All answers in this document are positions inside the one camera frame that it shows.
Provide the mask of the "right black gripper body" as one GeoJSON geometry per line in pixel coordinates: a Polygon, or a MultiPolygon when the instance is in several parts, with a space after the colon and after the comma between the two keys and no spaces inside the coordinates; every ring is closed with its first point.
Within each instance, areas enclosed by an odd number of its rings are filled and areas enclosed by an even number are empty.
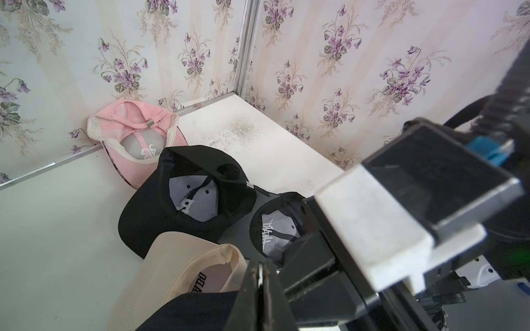
{"type": "Polygon", "coordinates": [[[314,197],[300,211],[306,233],[287,250],[279,274],[299,327],[436,330],[404,284],[371,288],[314,197]]]}

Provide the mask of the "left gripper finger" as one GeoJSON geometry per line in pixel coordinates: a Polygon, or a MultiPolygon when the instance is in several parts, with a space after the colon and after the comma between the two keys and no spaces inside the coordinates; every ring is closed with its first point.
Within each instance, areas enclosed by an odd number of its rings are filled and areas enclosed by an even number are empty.
{"type": "Polygon", "coordinates": [[[251,261],[225,330],[297,330],[277,268],[270,260],[251,261]]]}

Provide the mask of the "black cap white letter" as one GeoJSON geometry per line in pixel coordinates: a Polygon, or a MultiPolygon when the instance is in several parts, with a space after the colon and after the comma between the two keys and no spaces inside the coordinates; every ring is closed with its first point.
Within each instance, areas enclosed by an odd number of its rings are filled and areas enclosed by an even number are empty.
{"type": "Polygon", "coordinates": [[[137,329],[147,331],[223,330],[237,295],[237,291],[186,293],[166,303],[137,329]]]}

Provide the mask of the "beige baseball cap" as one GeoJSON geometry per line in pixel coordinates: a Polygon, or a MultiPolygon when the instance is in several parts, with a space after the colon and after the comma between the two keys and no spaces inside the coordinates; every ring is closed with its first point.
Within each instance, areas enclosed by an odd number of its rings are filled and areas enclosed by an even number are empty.
{"type": "Polygon", "coordinates": [[[107,329],[135,330],[164,304],[185,294],[239,290],[247,266],[234,245],[162,233],[116,301],[107,329]]]}

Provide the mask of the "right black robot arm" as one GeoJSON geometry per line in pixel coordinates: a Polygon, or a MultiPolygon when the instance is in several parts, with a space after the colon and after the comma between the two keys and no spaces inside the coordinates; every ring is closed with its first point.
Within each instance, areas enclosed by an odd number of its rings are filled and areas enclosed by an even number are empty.
{"type": "Polygon", "coordinates": [[[529,143],[525,46],[469,132],[417,118],[304,200],[306,234],[281,270],[250,263],[227,330],[434,330],[416,300],[425,274],[486,237],[483,223],[526,193],[502,164],[529,143]]]}

